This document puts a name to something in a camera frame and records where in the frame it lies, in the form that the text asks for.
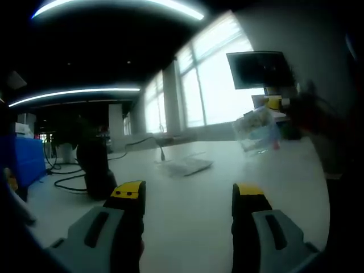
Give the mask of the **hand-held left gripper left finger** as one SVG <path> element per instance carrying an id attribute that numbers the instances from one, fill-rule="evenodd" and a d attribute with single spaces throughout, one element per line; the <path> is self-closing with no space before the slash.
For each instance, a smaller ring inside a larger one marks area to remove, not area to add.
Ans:
<path id="1" fill-rule="evenodd" d="M 47 249 L 66 272 L 139 272 L 146 182 L 117 186 Z"/>

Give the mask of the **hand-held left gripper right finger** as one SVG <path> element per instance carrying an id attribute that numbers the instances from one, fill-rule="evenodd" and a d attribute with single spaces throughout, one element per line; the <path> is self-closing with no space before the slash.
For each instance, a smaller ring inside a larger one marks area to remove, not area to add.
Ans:
<path id="1" fill-rule="evenodd" d="M 231 215 L 232 272 L 305 272 L 319 255 L 258 187 L 233 185 Z"/>

